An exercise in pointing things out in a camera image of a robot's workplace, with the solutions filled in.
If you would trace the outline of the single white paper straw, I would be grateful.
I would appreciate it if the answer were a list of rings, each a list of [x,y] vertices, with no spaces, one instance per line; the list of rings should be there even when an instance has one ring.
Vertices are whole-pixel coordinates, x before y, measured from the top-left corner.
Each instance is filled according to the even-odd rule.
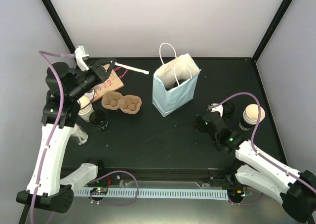
[[[120,64],[120,63],[117,63],[117,62],[115,63],[115,65],[118,66],[118,67],[122,67],[124,69],[127,69],[127,70],[143,73],[145,75],[148,75],[150,73],[149,71],[146,71],[146,70],[143,70],[143,69],[139,69],[139,68],[135,68],[135,67],[131,67],[131,66],[124,65],[124,64]]]

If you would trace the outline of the light blue paper bag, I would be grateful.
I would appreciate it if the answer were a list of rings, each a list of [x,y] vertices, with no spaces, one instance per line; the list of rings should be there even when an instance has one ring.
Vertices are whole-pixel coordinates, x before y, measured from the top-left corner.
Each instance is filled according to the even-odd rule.
[[[171,114],[194,98],[195,88],[200,69],[186,53],[165,63],[162,59],[161,48],[169,43],[161,43],[159,57],[161,66],[153,74],[153,105],[163,117]]]

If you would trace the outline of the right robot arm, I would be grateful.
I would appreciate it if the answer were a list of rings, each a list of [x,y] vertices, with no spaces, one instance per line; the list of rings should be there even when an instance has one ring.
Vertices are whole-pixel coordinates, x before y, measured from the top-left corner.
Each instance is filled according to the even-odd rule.
[[[273,198],[296,221],[305,223],[316,210],[316,177],[300,172],[262,151],[251,140],[230,130],[219,112],[196,115],[195,129],[207,133],[217,150],[233,153],[228,182],[250,186]]]

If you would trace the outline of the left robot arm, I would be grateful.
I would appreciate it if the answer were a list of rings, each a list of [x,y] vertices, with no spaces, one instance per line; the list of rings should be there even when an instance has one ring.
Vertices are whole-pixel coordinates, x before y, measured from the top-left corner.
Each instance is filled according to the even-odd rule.
[[[98,167],[91,163],[82,164],[65,181],[60,179],[60,174],[65,149],[80,110],[78,100],[105,82],[115,63],[115,58],[99,59],[79,71],[70,69],[65,62],[56,62],[47,69],[45,82],[49,90],[42,112],[39,155],[26,190],[17,193],[18,203],[65,213],[73,202],[74,192],[96,178]]]

